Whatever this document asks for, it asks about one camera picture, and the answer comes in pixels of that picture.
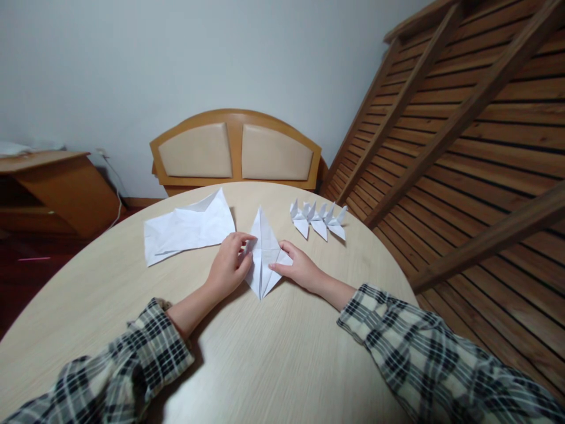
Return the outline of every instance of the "table top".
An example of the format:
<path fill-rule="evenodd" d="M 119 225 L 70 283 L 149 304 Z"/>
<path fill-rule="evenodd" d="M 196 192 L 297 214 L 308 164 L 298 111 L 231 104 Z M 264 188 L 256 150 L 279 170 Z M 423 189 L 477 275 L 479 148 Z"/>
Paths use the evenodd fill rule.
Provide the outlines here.
<path fill-rule="evenodd" d="M 66 150 L 48 150 L 22 156 L 0 158 L 0 175 L 14 174 L 80 156 L 88 156 L 89 152 L 69 152 Z"/>
<path fill-rule="evenodd" d="M 238 231 L 259 205 L 277 239 L 303 249 L 320 268 L 358 287 L 370 282 L 412 304 L 416 298 L 381 241 L 346 214 L 347 242 L 293 226 L 289 206 L 327 201 L 282 184 L 222 184 Z M 45 393 L 61 367 L 96 355 L 152 297 L 181 300 L 203 284 L 219 246 L 145 265 L 143 222 L 202 200 L 220 186 L 162 200 L 98 237 L 30 302 L 0 343 L 0 419 Z M 321 298 L 282 279 L 261 302 L 243 284 L 191 337 L 196 362 L 149 407 L 159 422 L 408 422 L 371 356 L 335 321 Z"/>

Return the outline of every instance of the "electrical cord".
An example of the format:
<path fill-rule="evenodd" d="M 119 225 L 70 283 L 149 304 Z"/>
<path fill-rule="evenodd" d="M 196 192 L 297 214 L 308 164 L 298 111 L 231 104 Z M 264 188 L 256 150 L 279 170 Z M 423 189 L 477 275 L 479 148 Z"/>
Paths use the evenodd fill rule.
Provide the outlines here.
<path fill-rule="evenodd" d="M 108 159 L 106 158 L 106 156 L 102 155 L 102 158 L 104 159 L 104 161 L 108 164 L 108 166 L 110 167 L 110 169 L 114 172 L 114 174 L 116 174 L 116 177 L 118 177 L 119 181 L 122 181 L 122 179 L 119 177 L 118 173 L 116 172 L 116 170 L 114 169 L 114 167 L 112 166 L 112 164 L 110 162 L 108 162 Z M 119 189 L 118 189 L 118 185 L 116 184 L 116 196 L 118 196 L 118 200 L 119 200 L 119 206 L 118 206 L 118 216 L 117 218 L 114 220 L 114 222 L 104 231 L 104 233 L 106 231 L 108 231 L 110 228 L 112 228 L 114 225 L 116 225 L 116 222 L 119 221 L 119 218 L 121 217 L 122 214 L 122 198 L 119 195 Z"/>

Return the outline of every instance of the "hand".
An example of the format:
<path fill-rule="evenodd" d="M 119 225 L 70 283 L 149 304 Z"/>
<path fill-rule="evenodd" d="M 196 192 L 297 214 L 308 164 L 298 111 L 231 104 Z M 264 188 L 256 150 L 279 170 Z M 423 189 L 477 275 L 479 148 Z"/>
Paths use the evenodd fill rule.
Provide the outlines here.
<path fill-rule="evenodd" d="M 329 275 L 318 268 L 307 254 L 290 241 L 284 240 L 280 246 L 291 257 L 293 264 L 288 266 L 274 263 L 270 264 L 269 268 L 282 276 L 293 279 L 303 289 L 317 293 L 319 286 L 330 278 Z"/>
<path fill-rule="evenodd" d="M 208 279 L 204 283 L 204 287 L 220 300 L 231 294 L 247 275 L 253 257 L 246 254 L 240 263 L 240 254 L 243 254 L 246 242 L 255 239 L 256 237 L 249 234 L 237 232 L 231 233 L 222 242 L 220 251 L 212 262 Z"/>

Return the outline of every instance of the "plaid sleeve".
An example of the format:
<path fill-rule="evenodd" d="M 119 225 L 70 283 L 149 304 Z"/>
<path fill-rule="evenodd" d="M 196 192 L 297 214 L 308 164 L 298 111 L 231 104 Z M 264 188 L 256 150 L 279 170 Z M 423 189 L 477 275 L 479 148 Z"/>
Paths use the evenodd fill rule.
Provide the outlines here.
<path fill-rule="evenodd" d="M 165 314 L 170 305 L 152 299 L 98 356 L 66 364 L 48 393 L 24 404 L 5 422 L 140 420 L 157 393 L 194 361 Z"/>
<path fill-rule="evenodd" d="M 371 353 L 416 422 L 564 422 L 543 387 L 456 336 L 439 316 L 367 284 L 337 324 Z"/>

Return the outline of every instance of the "unfolded paper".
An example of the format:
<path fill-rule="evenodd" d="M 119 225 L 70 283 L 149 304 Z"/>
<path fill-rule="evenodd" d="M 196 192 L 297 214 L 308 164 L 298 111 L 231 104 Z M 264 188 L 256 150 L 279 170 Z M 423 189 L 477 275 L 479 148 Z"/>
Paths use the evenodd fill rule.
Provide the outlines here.
<path fill-rule="evenodd" d="M 260 206 L 250 234 L 256 236 L 257 240 L 253 243 L 247 243 L 246 251 L 248 251 L 247 254 L 253 255 L 253 265 L 247 273 L 245 281 L 261 300 L 281 279 L 281 275 L 271 270 L 269 264 L 292 265 L 293 260 L 278 245 L 277 238 Z"/>
<path fill-rule="evenodd" d="M 220 244 L 234 231 L 230 207 L 219 189 L 197 203 L 147 220 L 145 261 L 149 267 L 183 250 Z"/>

